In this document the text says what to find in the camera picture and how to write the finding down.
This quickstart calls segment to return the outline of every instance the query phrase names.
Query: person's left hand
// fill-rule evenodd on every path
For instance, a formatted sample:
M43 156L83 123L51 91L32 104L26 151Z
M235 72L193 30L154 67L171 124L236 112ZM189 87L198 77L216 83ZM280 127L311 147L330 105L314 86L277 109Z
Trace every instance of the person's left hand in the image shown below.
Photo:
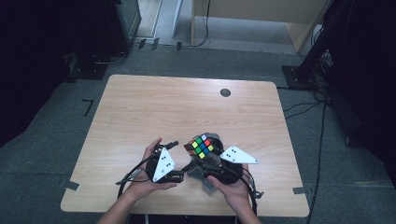
M159 143L161 143L162 139L161 137L157 138L154 140L148 147L146 147L145 154L143 155L143 159L149 157L154 150L155 146ZM146 169L146 162L140 167L143 169ZM173 187L177 186L177 183L164 183L164 184L157 184L151 182L151 180L148 180L149 177L147 176L146 172L141 171L139 175L137 175L134 180L136 181L144 181L144 182L131 182L130 186L128 187L127 190L123 194L128 194L130 197L133 197L133 199L137 202L146 196L148 196L150 193L157 189L170 189Z

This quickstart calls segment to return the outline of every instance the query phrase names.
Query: person's right hand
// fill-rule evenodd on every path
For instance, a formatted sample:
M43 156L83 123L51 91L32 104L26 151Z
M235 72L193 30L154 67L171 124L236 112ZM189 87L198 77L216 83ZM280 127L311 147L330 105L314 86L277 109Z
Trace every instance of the person's right hand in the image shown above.
M244 168L243 178L249 183L248 165L242 164L242 167ZM261 223L250 206L248 187L242 180L238 180L231 185L222 184L213 175L208 176L207 180L224 195L227 204L230 205L242 223Z

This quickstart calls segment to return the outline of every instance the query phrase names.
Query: light wood tabletop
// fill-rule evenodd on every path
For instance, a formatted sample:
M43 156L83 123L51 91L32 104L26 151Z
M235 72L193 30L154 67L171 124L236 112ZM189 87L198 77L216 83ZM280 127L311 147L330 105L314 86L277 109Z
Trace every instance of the light wood tabletop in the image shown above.
M220 94L231 92L229 97ZM61 207L67 212L105 212L117 200L115 185L142 159L153 140L179 141L169 150L177 170L191 158L183 145L201 133L217 133L258 159L249 165L258 191L258 216L305 217L305 194L276 86L272 82L113 75L79 155ZM218 191L209 195L185 175L169 190L139 201L137 214L234 216Z

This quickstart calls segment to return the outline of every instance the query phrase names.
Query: metal stand base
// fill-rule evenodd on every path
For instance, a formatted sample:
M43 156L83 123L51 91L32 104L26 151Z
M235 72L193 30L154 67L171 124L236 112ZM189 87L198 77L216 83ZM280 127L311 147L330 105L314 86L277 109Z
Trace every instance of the metal stand base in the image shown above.
M105 63L90 63L83 64L81 60L78 60L73 67L72 72L69 75L71 79L96 79L102 80L107 69Z
M311 83L309 79L302 80L302 79L297 78L296 71L298 68L299 68L298 66L282 65L283 75L285 76L285 79L288 82L289 88L291 88L291 89L307 89L307 90L317 89L318 86Z

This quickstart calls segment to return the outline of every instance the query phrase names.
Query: hand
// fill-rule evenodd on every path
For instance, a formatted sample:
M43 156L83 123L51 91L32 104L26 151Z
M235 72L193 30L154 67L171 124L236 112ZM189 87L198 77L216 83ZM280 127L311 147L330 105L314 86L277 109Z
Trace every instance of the hand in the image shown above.
M157 144L161 143L161 141L162 141L161 137L157 138L148 147L146 147L146 151L145 151L145 154L143 155L142 160L149 157L151 155L152 151L154 150L155 146ZM146 169L146 163L144 163L140 168ZM147 179L149 179L149 177L147 176L147 174L144 171L140 172L140 174L134 178L134 180L137 180L137 181L142 181L142 180L144 181ZM130 186L128 187L127 190L125 190L124 194L127 194L130 197L133 197L133 199L135 201L139 201L157 189L170 189L170 188L173 188L176 186L177 186L177 183L157 184L157 183L151 182L150 180L145 181L145 182L131 182Z
M248 165L242 164L244 168L243 178L249 183ZM251 209L248 195L248 186L242 180L238 180L231 185L224 185L213 175L207 177L209 182L223 195L227 204L233 209L242 223L259 224L262 223Z

